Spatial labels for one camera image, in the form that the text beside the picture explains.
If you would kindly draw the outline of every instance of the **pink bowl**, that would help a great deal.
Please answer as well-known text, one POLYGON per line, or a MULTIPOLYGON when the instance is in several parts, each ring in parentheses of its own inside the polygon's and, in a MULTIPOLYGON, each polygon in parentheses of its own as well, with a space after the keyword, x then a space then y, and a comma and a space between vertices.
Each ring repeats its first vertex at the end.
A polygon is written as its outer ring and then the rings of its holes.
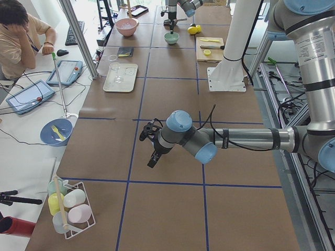
POLYGON ((115 26, 118 32, 120 32, 125 37, 132 36, 135 33, 138 25, 139 25, 139 22, 135 18, 124 18, 124 19, 118 20, 115 23, 115 26))

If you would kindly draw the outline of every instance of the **blue bowl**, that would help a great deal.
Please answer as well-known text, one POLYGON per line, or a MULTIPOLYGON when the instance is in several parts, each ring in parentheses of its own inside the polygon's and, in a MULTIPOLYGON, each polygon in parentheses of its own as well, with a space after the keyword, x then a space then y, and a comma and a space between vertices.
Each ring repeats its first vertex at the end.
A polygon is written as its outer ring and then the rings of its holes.
POLYGON ((40 138, 41 140, 51 146, 64 146, 67 145, 71 133, 73 131, 73 126, 72 123, 67 120, 67 119, 55 119, 47 123, 41 133, 40 133, 40 138), (55 133, 51 126, 54 125, 58 128, 58 131, 60 132, 61 135, 64 136, 65 140, 61 140, 57 133, 55 133))

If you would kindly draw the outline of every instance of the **wooden stick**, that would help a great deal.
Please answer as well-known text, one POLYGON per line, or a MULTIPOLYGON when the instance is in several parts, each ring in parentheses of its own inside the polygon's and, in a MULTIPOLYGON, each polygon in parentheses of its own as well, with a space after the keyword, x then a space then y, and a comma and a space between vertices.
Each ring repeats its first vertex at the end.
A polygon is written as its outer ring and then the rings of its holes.
POLYGON ((130 0, 127 0, 129 18, 132 18, 130 0))
POLYGON ((57 176, 54 176, 53 182, 54 182, 54 185, 56 187, 58 205, 59 205, 59 209, 61 210, 61 215, 62 215, 63 228, 65 230, 68 230, 69 229, 68 221, 67 221, 66 215, 65 215, 64 205, 63 205, 63 201, 62 201, 61 192, 60 192, 60 189, 59 189, 58 177, 57 176))

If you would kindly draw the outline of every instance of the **computer mouse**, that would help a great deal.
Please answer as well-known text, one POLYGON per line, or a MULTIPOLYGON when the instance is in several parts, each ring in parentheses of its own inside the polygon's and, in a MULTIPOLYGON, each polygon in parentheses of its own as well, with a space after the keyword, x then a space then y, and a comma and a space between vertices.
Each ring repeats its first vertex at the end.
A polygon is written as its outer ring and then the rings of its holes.
POLYGON ((68 50, 66 50, 66 49, 60 49, 60 50, 57 51, 57 56, 64 56, 64 55, 66 55, 68 53, 69 53, 68 50))

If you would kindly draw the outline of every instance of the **black keyboard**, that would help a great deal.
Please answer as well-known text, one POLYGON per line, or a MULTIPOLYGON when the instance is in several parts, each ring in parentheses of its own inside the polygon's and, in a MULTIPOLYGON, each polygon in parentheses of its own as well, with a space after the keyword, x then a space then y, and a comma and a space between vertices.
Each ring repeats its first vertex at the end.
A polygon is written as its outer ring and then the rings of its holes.
MULTIPOLYGON (((80 27, 81 31, 84 32, 85 22, 84 21, 78 21, 78 24, 79 24, 79 27, 80 27)), ((76 44, 78 44, 78 43, 75 39, 73 30, 72 30, 71 27, 69 27, 68 35, 67 35, 66 41, 65 41, 65 45, 67 46, 67 45, 76 45, 76 44)))

